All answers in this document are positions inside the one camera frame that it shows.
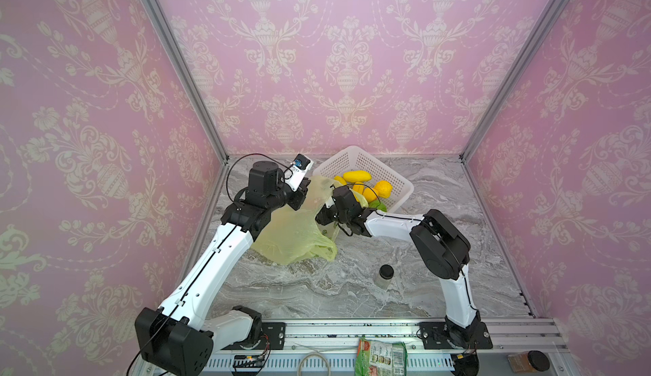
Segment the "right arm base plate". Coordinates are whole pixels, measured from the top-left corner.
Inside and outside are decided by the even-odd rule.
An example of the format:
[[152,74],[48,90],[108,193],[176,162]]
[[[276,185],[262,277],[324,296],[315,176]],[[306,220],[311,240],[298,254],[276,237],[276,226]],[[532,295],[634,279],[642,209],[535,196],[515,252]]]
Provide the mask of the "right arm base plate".
[[462,328],[449,321],[420,322],[416,336],[426,350],[491,350],[493,342],[485,323]]

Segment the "long yellow mango fruit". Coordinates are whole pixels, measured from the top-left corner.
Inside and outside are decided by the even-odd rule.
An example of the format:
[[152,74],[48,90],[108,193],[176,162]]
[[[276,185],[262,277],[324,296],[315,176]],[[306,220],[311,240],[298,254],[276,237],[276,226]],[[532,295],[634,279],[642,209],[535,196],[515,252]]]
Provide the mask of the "long yellow mango fruit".
[[342,178],[348,183],[368,182],[372,180],[369,172],[364,170],[348,171],[342,175]]

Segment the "yellow apple green stem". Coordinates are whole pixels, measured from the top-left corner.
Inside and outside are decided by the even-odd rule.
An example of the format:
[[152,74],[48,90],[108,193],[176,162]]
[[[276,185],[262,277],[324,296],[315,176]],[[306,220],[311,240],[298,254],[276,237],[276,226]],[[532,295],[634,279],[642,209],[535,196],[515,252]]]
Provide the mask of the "yellow apple green stem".
[[363,194],[363,196],[364,196],[364,198],[366,198],[366,201],[367,201],[368,203],[370,203],[370,202],[372,202],[372,201],[374,201],[374,200],[376,200],[376,199],[379,199],[379,196],[378,196],[378,194],[376,193],[376,191],[375,191],[374,189],[372,189],[372,188],[369,188],[369,187],[366,187],[366,188],[364,189],[364,194]]

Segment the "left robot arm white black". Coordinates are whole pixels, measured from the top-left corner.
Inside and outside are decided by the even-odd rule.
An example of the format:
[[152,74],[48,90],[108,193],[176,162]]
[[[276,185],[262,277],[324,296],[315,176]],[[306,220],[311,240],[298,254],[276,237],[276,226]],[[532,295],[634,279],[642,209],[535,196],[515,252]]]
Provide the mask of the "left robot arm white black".
[[249,171],[249,183],[232,197],[213,240],[188,275],[156,309],[135,320],[137,357],[173,375],[199,375],[213,352],[231,345],[268,350],[260,313],[234,306],[207,315],[225,280],[251,248],[277,209],[303,205],[313,162],[299,154],[286,167],[263,157]]

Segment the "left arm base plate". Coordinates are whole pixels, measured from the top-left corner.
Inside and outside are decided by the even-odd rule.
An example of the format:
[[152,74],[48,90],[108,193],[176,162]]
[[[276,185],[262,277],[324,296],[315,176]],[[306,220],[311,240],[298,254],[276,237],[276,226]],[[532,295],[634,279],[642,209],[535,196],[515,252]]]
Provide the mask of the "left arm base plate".
[[262,351],[266,347],[272,351],[281,351],[285,345],[286,328],[285,322],[263,322],[256,342],[236,342],[223,348],[223,351]]

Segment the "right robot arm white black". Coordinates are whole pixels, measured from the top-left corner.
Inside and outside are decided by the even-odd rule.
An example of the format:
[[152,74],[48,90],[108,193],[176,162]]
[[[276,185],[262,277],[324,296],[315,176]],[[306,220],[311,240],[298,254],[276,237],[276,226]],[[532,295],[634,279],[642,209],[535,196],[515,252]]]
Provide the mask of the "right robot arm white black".
[[385,213],[362,207],[347,187],[337,187],[315,221],[345,226],[352,235],[412,241],[427,269],[439,279],[446,303],[449,339],[457,347],[475,349],[481,334],[481,313],[468,280],[471,244],[442,212],[422,215]]

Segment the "green fruit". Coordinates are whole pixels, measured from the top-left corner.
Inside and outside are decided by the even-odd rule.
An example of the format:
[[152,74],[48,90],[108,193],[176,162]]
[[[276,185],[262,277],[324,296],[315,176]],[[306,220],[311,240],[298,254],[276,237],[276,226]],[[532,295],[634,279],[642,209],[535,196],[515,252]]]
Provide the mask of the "green fruit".
[[376,210],[380,210],[380,211],[385,212],[385,213],[388,211],[387,206],[383,202],[381,202],[379,199],[376,199],[376,200],[370,202],[369,207],[374,208]]

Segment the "yellow-green plastic bag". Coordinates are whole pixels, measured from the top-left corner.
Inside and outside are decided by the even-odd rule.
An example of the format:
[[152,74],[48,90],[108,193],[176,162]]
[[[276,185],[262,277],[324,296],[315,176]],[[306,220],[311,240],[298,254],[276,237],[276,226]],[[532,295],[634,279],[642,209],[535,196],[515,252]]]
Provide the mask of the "yellow-green plastic bag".
[[283,266],[317,257],[334,261],[340,228],[335,223],[320,225],[315,218],[340,185],[334,179],[313,176],[303,206],[298,211],[289,206],[274,211],[251,249]]

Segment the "orange yellow starfruit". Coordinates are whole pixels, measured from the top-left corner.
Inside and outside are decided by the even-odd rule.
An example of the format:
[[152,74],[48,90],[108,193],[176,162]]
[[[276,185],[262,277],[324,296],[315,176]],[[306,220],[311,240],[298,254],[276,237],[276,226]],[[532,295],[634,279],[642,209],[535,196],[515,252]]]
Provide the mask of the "orange yellow starfruit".
[[357,182],[353,184],[352,190],[359,193],[359,194],[364,194],[364,189],[366,188],[366,185],[363,182]]

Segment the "yellow lemon fruit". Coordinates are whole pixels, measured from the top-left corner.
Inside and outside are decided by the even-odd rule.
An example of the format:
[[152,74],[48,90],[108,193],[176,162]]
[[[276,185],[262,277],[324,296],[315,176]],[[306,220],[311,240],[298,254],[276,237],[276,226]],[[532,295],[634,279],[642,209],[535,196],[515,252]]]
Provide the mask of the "yellow lemon fruit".
[[393,185],[386,180],[379,181],[374,186],[373,190],[376,193],[376,196],[382,199],[388,199],[393,193]]

